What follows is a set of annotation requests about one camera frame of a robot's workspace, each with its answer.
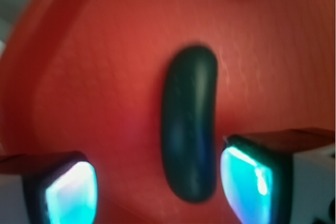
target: red surface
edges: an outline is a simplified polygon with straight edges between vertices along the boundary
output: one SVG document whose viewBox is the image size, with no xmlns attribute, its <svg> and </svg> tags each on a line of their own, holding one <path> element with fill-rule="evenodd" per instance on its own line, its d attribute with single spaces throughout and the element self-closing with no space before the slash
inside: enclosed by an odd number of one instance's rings
<svg viewBox="0 0 336 224">
<path fill-rule="evenodd" d="M 237 222 L 218 178 L 178 199 L 160 155 L 163 78 L 191 42 L 218 57 L 222 136 L 335 126 L 335 0 L 33 0 L 0 61 L 8 153 L 83 151 L 103 195 L 97 222 Z"/>
</svg>

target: white plastic casing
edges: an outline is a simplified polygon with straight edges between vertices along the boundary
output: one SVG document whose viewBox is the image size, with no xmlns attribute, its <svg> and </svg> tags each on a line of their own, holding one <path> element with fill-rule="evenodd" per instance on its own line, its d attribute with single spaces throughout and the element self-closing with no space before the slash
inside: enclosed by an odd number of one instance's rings
<svg viewBox="0 0 336 224">
<path fill-rule="evenodd" d="M 30 223 L 19 175 L 0 174 L 0 223 Z"/>
<path fill-rule="evenodd" d="M 290 223 L 313 223 L 330 219 L 335 199 L 335 144 L 293 155 L 293 198 Z"/>
</svg>

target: led light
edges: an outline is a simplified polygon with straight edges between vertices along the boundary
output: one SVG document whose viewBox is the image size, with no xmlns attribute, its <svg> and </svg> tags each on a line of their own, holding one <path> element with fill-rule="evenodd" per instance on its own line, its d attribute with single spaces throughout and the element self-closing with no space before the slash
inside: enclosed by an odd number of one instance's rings
<svg viewBox="0 0 336 224">
<path fill-rule="evenodd" d="M 226 148 L 220 171 L 226 198 L 242 223 L 270 223 L 272 171 L 236 147 Z"/>
<path fill-rule="evenodd" d="M 76 163 L 46 189 L 50 223 L 93 223 L 97 192 L 94 167 Z"/>
</svg>

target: dark elongated object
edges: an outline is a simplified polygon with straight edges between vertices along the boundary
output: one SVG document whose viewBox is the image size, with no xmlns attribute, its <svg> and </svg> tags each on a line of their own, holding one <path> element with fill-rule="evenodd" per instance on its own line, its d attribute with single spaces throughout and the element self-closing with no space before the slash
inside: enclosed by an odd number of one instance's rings
<svg viewBox="0 0 336 224">
<path fill-rule="evenodd" d="M 163 92 L 161 150 L 166 179 L 181 199 L 201 202 L 216 187 L 214 113 L 217 60 L 203 46 L 180 51 Z"/>
</svg>

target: cyan light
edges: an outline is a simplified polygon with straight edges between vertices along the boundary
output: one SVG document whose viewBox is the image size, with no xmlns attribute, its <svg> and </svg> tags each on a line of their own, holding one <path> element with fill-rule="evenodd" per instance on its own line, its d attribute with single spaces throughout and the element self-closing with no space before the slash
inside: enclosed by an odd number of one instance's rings
<svg viewBox="0 0 336 224">
<path fill-rule="evenodd" d="M 51 224 L 93 223 L 98 198 L 94 167 L 78 162 L 46 190 Z"/>
<path fill-rule="evenodd" d="M 242 223 L 270 223 L 272 171 L 234 146 L 220 159 L 223 189 Z"/>
</svg>

